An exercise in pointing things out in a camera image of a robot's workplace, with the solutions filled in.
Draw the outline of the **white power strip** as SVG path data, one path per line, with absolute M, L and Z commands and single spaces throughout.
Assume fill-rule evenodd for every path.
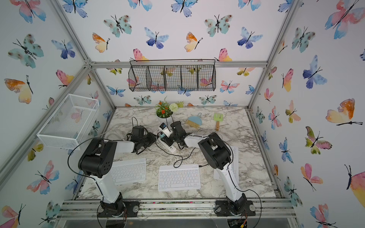
M 173 141 L 171 141 L 165 134 L 159 133 L 157 135 L 157 141 L 163 148 L 170 154 L 174 154 L 177 149 L 173 146 Z

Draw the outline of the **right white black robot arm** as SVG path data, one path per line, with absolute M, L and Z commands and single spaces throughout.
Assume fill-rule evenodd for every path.
M 207 136 L 187 133 L 180 121 L 171 123 L 169 127 L 162 123 L 159 130 L 165 135 L 168 144 L 177 143 L 181 146 L 200 149 L 208 165 L 217 171 L 223 181 L 227 199 L 233 203 L 245 204 L 247 202 L 247 197 L 239 189 L 231 166 L 234 159 L 232 149 L 217 133 Z

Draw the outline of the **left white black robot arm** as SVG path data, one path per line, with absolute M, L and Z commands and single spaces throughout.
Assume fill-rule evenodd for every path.
M 83 175 L 94 180 L 104 204 L 116 204 L 121 198 L 117 186 L 146 180 L 146 158 L 114 161 L 116 154 L 139 155 L 156 142 L 156 136 L 142 126 L 133 128 L 129 140 L 91 138 L 91 142 L 79 160 Z

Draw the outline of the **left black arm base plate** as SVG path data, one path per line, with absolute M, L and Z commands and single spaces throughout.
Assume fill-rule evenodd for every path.
M 101 202 L 97 216 L 99 218 L 136 218 L 139 208 L 138 201 L 118 201 L 111 204 Z

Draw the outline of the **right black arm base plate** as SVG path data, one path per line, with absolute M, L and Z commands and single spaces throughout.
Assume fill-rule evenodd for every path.
M 251 200 L 244 203 L 232 202 L 230 200 L 217 200 L 214 212 L 218 217 L 228 216 L 255 216 L 256 208 Z

